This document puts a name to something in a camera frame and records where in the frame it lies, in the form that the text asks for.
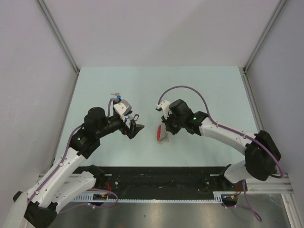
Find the key with black tag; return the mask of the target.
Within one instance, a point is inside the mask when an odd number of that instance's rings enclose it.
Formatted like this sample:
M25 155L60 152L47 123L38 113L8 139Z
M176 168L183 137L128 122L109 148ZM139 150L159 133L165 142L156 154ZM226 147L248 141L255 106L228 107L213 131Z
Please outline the key with black tag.
M133 123L133 122L136 122L137 120L139 119L139 115L138 114L135 114L135 115L130 115L130 122Z

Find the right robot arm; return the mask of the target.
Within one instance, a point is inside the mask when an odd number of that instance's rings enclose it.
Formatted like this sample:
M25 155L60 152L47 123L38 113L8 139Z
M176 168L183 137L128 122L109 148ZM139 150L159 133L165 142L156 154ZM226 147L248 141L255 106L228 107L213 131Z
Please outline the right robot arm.
M266 131L258 133L239 132L236 129L213 123L210 116L202 111L193 112L181 99L174 102L161 101L156 110L162 112L161 121L166 131L177 134L185 129L196 134L217 140L244 155L244 160L229 164L219 178L223 190L231 190L236 183L247 178L266 181L273 175L276 162L281 154L271 135Z

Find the red-handled metal key holder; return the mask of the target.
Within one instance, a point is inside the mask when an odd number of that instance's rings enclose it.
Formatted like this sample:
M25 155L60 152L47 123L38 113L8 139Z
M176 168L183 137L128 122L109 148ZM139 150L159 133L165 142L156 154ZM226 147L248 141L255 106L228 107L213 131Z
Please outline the red-handled metal key holder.
M161 123L157 128L156 140L159 144L169 142L169 135L164 123Z

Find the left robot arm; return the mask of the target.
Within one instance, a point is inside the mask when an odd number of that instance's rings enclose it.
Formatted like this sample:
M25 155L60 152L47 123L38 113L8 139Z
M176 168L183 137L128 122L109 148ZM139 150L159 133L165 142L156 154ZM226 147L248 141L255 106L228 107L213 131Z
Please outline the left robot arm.
M88 111L83 124L71 133L61 158L32 188L15 194L13 207L4 225L6 228L21 228L24 221L35 228L47 228L79 194L104 186L105 173L94 165L89 166L76 180L68 184L65 181L100 146L102 137L120 131L132 139L144 128L144 125L136 122L138 114L126 120L126 116L132 113L130 106L120 102L114 105L113 111L110 117L101 107Z

